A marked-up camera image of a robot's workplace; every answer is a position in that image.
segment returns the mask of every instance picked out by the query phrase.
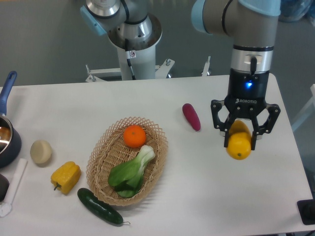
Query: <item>light blue cap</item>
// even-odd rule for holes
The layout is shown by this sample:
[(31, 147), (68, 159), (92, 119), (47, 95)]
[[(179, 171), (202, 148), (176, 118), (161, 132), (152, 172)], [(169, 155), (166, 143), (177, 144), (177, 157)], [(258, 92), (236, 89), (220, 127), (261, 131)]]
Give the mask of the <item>light blue cap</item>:
[(191, 10), (191, 23), (193, 27), (202, 33), (207, 33), (203, 25), (202, 12), (205, 0), (197, 0)]
[(279, 16), (281, 0), (238, 0), (248, 9), (267, 16)]
[(99, 24), (99, 22), (92, 16), (92, 14), (82, 6), (80, 9), (80, 13), (82, 18), (84, 19), (85, 23), (88, 25), (90, 30), (96, 33), (98, 36), (102, 36), (107, 34), (106, 30)]

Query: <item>pot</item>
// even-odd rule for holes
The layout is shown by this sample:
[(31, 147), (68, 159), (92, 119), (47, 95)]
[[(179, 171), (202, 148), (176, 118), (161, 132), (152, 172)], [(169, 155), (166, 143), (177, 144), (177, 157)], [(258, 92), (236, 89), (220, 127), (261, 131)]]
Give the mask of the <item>pot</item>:
[(19, 133), (6, 118), (6, 103), (17, 73), (11, 71), (0, 93), (0, 168), (9, 165), (20, 153), (22, 141)]

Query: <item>wicker basket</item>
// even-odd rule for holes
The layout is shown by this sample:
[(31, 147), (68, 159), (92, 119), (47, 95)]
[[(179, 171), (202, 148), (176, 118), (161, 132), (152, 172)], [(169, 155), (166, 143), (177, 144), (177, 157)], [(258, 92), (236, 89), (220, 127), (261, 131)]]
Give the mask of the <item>wicker basket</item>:
[[(145, 144), (153, 148), (156, 156), (145, 169), (139, 193), (132, 198), (122, 198), (108, 185), (107, 179), (114, 166), (133, 159), (140, 150), (124, 144), (124, 130), (133, 124), (140, 125), (144, 129), (147, 135)], [(88, 185), (99, 200), (110, 205), (128, 206), (138, 203), (150, 193), (162, 174), (167, 150), (168, 142), (165, 133), (157, 124), (139, 117), (119, 120), (106, 130), (91, 153), (87, 166)]]

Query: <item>blue pot handle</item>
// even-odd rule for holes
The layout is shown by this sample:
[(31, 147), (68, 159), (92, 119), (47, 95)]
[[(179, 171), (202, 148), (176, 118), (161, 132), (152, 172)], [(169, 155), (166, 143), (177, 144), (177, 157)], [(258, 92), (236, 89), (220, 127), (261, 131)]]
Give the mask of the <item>blue pot handle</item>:
[(18, 73), (16, 73), (16, 71), (11, 71), (4, 83), (4, 86), (0, 93), (0, 114), (6, 115), (6, 102), (8, 100), (9, 94), (14, 85), (17, 75)]

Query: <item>yellow lemon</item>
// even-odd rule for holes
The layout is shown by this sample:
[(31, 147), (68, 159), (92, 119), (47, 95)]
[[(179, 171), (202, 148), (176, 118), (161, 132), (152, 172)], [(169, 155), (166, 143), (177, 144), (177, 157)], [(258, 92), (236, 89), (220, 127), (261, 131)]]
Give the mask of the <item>yellow lemon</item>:
[(234, 133), (229, 137), (227, 153), (236, 160), (244, 160), (251, 151), (251, 136), (247, 132)]
[(235, 133), (240, 133), (240, 132), (246, 132), (249, 135), (251, 134), (250, 130), (248, 129), (248, 127), (245, 125), (244, 122), (242, 122), (241, 120), (237, 119), (234, 121), (234, 123), (232, 124), (230, 130), (229, 130), (229, 136), (235, 134)]

